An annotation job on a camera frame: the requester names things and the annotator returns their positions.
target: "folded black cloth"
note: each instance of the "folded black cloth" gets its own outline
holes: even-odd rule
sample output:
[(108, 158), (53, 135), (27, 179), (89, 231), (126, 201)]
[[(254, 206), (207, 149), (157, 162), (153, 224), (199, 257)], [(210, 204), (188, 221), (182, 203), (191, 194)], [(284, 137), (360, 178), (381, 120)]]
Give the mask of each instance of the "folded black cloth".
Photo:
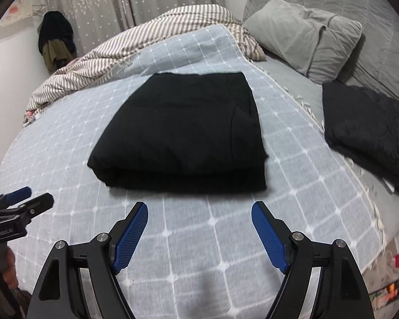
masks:
[(325, 140), (399, 192), (399, 101), (339, 82), (322, 85)]
[(121, 106), (88, 166), (110, 187), (266, 189), (259, 115), (242, 73), (155, 74)]

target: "mattress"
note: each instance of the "mattress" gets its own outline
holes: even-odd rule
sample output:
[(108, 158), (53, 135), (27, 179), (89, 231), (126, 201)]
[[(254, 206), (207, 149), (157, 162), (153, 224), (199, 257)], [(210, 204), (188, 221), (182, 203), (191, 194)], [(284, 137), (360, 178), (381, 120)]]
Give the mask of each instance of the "mattress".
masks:
[[(304, 107), (310, 108), (319, 124), (324, 120), (322, 108), (322, 86), (317, 85), (295, 71), (288, 63), (271, 52), (265, 51), (266, 61), (256, 61), (255, 65), (271, 77), (284, 90), (292, 95)], [(369, 189), (369, 196), (380, 216), (387, 240), (394, 238), (399, 231), (399, 195), (392, 193), (381, 179), (353, 164), (352, 170)]]

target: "hanging jacket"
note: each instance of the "hanging jacket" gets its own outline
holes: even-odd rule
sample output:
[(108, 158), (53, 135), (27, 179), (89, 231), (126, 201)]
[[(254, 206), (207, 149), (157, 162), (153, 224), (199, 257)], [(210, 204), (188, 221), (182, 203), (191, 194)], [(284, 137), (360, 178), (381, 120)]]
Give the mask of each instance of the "hanging jacket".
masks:
[(42, 55), (49, 74), (65, 67), (74, 59), (65, 42), (60, 39), (53, 39), (45, 43)]
[(62, 13), (50, 11), (44, 15), (39, 31), (39, 52), (43, 54), (44, 45), (53, 39), (60, 39), (65, 42), (70, 53), (75, 52), (73, 42), (74, 32), (71, 24)]
[(76, 57), (71, 24), (58, 11), (47, 12), (39, 28), (39, 52), (49, 74), (66, 66)]

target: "blue gripper pad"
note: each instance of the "blue gripper pad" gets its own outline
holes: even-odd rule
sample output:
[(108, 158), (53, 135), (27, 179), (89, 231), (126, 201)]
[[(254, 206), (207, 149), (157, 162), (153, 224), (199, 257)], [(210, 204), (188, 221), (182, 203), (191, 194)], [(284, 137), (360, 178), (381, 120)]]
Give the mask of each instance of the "blue gripper pad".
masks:
[(142, 203), (121, 239), (115, 245), (115, 259), (112, 267), (116, 273), (128, 266), (147, 222), (148, 207)]
[(12, 193), (6, 194), (4, 196), (4, 200), (7, 205), (12, 206), (12, 205), (15, 205), (15, 204), (21, 202), (22, 200), (28, 199), (29, 197), (31, 197), (31, 195), (32, 195), (31, 188), (24, 187), (24, 188), (15, 190)]
[(284, 244), (279, 239), (277, 233), (266, 218), (258, 203), (253, 204), (251, 209), (251, 219), (260, 240), (262, 240), (262, 244), (265, 247), (272, 265), (285, 274), (288, 270), (289, 264), (285, 258)]

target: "metal screw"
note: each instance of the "metal screw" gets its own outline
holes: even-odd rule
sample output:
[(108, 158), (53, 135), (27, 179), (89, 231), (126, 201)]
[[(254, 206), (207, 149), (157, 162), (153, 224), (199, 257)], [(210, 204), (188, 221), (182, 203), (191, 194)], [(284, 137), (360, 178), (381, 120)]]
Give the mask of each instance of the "metal screw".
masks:
[(55, 247), (56, 247), (56, 249), (64, 248), (64, 247), (65, 247), (65, 241), (58, 241), (58, 242), (55, 244)]
[(346, 247), (346, 242), (340, 238), (335, 240), (335, 244), (340, 248)]
[(293, 239), (296, 241), (301, 241), (304, 239), (304, 236), (302, 233), (299, 233), (298, 231), (296, 231), (295, 233), (293, 233)]
[(96, 240), (98, 240), (99, 242), (103, 242), (108, 238), (108, 234), (107, 233), (100, 233)]

